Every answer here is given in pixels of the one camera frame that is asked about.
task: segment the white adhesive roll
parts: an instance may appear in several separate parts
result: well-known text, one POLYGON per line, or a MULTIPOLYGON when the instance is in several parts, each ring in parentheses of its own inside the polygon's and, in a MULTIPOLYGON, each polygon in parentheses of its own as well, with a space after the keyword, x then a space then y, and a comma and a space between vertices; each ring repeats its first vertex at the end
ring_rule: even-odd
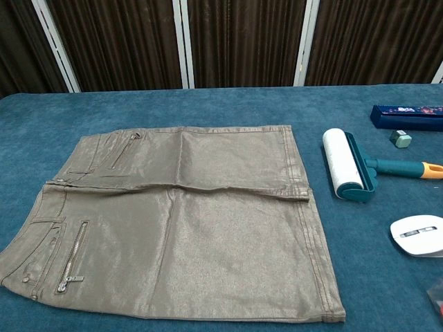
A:
POLYGON ((345 132, 338 128, 327 130, 323 134, 323 146, 325 147, 335 194, 338 196, 337 189, 346 183, 357 184, 363 189, 363 182, 349 148, 345 132))

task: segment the computer mouse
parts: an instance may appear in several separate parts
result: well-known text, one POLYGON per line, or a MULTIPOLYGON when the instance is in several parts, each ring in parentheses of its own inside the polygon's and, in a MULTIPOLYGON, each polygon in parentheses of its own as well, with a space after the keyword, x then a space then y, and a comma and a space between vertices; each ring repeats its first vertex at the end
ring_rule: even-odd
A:
POLYGON ((443 218, 409 216, 390 226, 395 242, 412 256, 443 257, 443 218))

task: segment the skirt zipper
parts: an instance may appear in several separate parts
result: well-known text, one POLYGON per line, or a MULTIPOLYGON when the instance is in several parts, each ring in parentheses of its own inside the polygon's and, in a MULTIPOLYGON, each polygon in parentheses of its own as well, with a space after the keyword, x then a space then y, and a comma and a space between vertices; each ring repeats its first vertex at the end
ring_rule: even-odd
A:
POLYGON ((120 154, 117 156, 117 158, 113 161, 113 163, 111 164, 112 169, 116 168, 116 164, 117 162, 120 160, 120 158, 123 156, 123 154, 125 154, 126 150, 129 149, 129 147, 132 145, 134 140, 138 140, 139 138, 141 138, 141 135, 139 133, 133 133, 130 137, 128 142, 126 143, 125 147, 123 148, 123 150, 120 152, 120 154))
POLYGON ((58 293, 66 292, 66 288, 69 282, 82 282, 84 279, 84 277, 81 276, 71 276, 71 271, 78 250, 80 249, 80 246, 82 245, 82 242, 84 240, 84 235, 86 233, 87 226, 88 226, 88 221, 83 221, 82 225, 80 226, 80 229, 78 230, 74 244, 71 248, 71 252, 69 253, 68 261, 66 263, 66 266, 64 267, 62 277, 60 278, 60 282, 57 287, 58 293))

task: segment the brown curtain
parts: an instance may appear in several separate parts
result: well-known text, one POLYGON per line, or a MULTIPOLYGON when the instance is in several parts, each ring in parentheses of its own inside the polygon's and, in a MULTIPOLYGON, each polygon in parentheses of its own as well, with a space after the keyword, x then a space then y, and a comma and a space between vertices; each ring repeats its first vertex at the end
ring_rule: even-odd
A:
POLYGON ((31 1, 0 0, 0 98, 67 92, 31 1))
POLYGON ((48 0, 82 91, 181 88, 170 0, 48 0))
POLYGON ((325 0, 305 84, 430 83, 442 60, 442 0, 325 0))
POLYGON ((196 87, 293 84, 306 0, 188 0, 196 87))

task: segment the table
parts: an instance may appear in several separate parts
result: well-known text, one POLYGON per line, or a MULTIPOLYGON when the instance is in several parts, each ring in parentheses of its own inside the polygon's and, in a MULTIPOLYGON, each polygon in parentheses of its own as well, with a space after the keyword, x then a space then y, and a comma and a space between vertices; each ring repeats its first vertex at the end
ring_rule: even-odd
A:
POLYGON ((366 204, 334 196, 322 134, 339 127, 369 155, 443 164, 443 133, 409 131, 397 149, 376 129, 374 104, 443 104, 443 84, 16 94, 0 100, 0 250, 16 235, 44 181, 80 136, 132 127, 292 125, 325 229, 344 324, 141 320, 51 308, 0 288, 0 331, 441 331, 426 290, 443 277, 442 259, 410 257, 390 237, 393 221, 443 216, 443 180, 379 176, 366 204))

